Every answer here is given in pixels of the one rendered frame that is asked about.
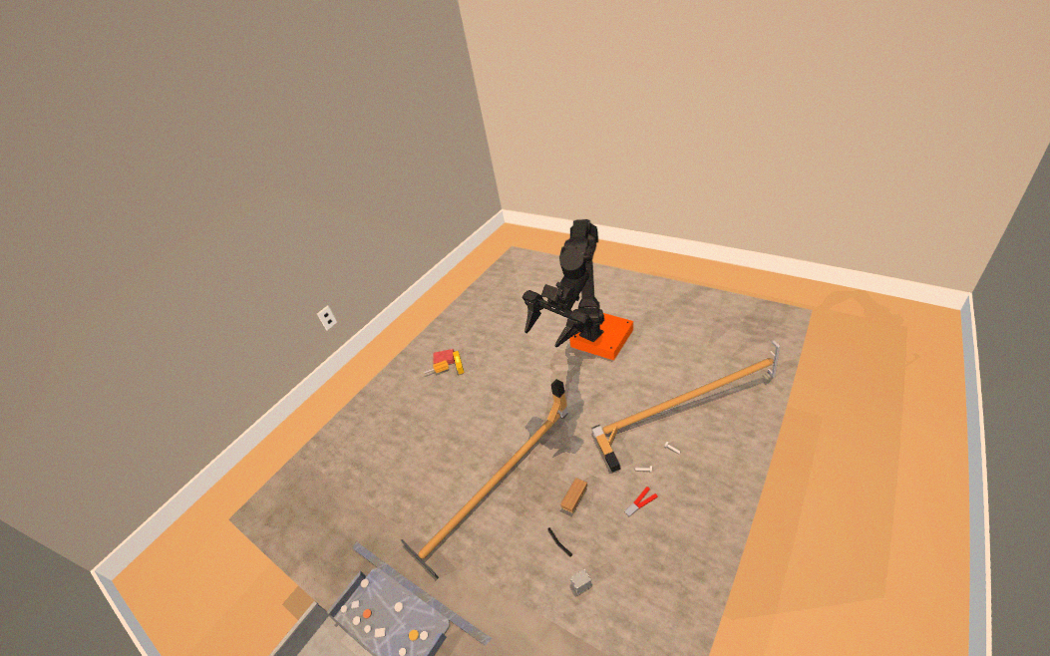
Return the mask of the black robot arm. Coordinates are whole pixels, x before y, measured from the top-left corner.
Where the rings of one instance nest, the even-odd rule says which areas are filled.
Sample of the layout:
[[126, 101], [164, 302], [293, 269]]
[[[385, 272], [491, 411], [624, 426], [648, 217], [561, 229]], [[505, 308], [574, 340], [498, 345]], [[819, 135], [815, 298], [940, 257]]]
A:
[[[593, 326], [591, 331], [579, 333], [579, 336], [589, 341], [596, 341], [603, 330], [600, 329], [605, 322], [603, 310], [594, 296], [593, 278], [593, 256], [598, 244], [598, 233], [596, 226], [591, 225], [591, 220], [581, 219], [573, 223], [570, 228], [570, 237], [561, 247], [559, 263], [563, 269], [563, 279], [571, 282], [581, 291], [581, 301], [578, 310], [584, 311], [591, 316]], [[549, 298], [547, 301], [563, 303], [563, 308], [568, 309], [572, 302], [573, 289], [564, 287], [544, 285], [542, 297]]]

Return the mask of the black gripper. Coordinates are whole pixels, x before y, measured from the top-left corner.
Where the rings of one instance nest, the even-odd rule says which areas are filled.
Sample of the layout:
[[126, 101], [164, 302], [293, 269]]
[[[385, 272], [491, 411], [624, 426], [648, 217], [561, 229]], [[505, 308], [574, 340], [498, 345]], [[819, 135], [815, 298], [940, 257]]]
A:
[[542, 315], [542, 313], [540, 313], [539, 310], [542, 310], [543, 308], [556, 313], [556, 315], [561, 315], [567, 318], [566, 326], [563, 329], [563, 332], [559, 334], [559, 337], [556, 339], [556, 345], [554, 345], [558, 347], [561, 344], [563, 344], [564, 341], [574, 336], [574, 334], [578, 334], [579, 332], [584, 333], [584, 330], [587, 332], [591, 331], [593, 322], [591, 316], [589, 316], [588, 313], [585, 313], [584, 311], [580, 311], [578, 309], [571, 311], [571, 308], [573, 306], [574, 302], [579, 301], [580, 298], [578, 295], [580, 294], [581, 291], [578, 288], [578, 285], [574, 285], [571, 282], [566, 281], [566, 279], [561, 279], [560, 282], [556, 281], [556, 287], [561, 287], [561, 289], [563, 289], [564, 287], [573, 289], [574, 292], [570, 308], [565, 309], [563, 308], [563, 303], [559, 303], [556, 301], [551, 301], [551, 303], [544, 301], [544, 299], [542, 298], [542, 296], [540, 296], [540, 294], [536, 294], [536, 292], [531, 290], [526, 291], [523, 297], [521, 298], [527, 305], [527, 319], [525, 324], [526, 333], [527, 331], [532, 329], [533, 325], [536, 325], [536, 320], [540, 315]]

